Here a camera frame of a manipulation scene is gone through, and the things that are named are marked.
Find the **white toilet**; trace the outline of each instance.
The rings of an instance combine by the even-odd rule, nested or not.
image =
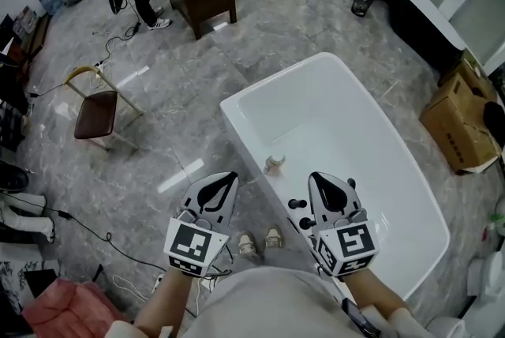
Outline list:
[[[468,296],[479,296],[482,302],[496,302],[505,294],[505,272],[500,252],[470,263],[467,290]]]

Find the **pink cushion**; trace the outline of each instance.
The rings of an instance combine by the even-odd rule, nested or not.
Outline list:
[[[125,318],[93,283],[56,279],[23,317],[39,338],[103,337],[116,320]]]

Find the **brown leather seat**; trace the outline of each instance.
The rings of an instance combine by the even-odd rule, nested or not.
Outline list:
[[[116,91],[99,92],[84,98],[73,136],[76,139],[92,139],[111,134],[117,102]]]

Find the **gray pants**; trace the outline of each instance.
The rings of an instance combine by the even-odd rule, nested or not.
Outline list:
[[[258,253],[241,253],[234,258],[231,270],[234,273],[238,273],[259,266],[273,266],[306,272],[312,271],[302,253],[286,248],[265,248],[263,255]]]

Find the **bathtub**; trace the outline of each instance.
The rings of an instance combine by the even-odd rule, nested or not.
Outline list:
[[[313,171],[353,178],[380,253],[372,270],[404,299],[445,253],[449,232],[425,177],[402,138],[347,66],[321,53],[221,102],[230,139],[277,213],[296,230],[311,257],[310,231],[298,226]],[[286,156],[281,174],[265,160]]]
[[[447,18],[430,0],[387,0],[391,27],[430,66],[444,74],[466,48]]]

